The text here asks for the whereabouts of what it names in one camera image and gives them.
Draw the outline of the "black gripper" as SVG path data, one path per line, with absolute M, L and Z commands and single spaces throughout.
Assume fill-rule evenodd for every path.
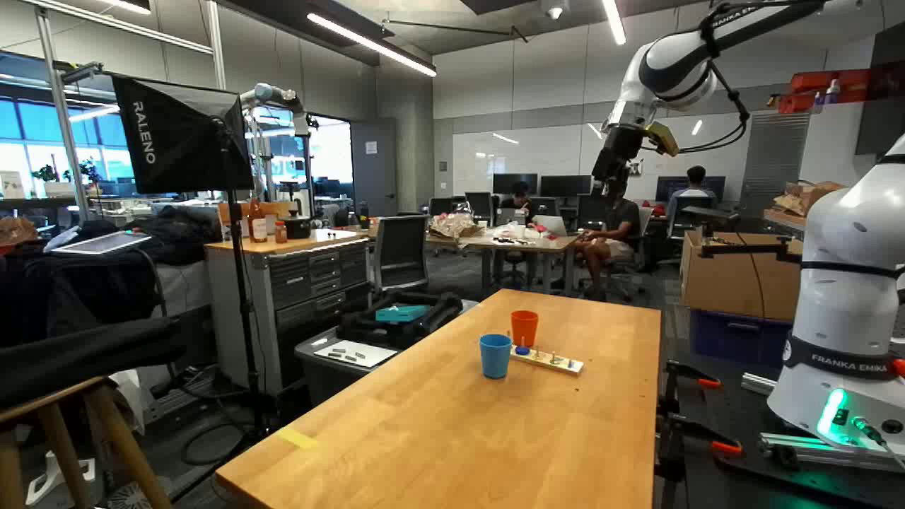
M 629 161 L 639 153 L 646 139 L 642 127 L 608 127 L 605 144 L 594 161 L 591 175 L 602 182 L 608 180 L 626 180 L 629 178 Z

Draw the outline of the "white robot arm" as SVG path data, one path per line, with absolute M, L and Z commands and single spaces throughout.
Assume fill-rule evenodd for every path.
M 626 180 L 660 107 L 691 107 L 720 79 L 717 59 L 799 23 L 826 0 L 749 0 L 714 9 L 697 28 L 639 45 L 605 119 L 598 180 Z M 905 376 L 892 351 L 905 264 L 905 134 L 850 188 L 807 214 L 802 286 L 780 376 L 766 406 L 841 445 L 905 450 Z

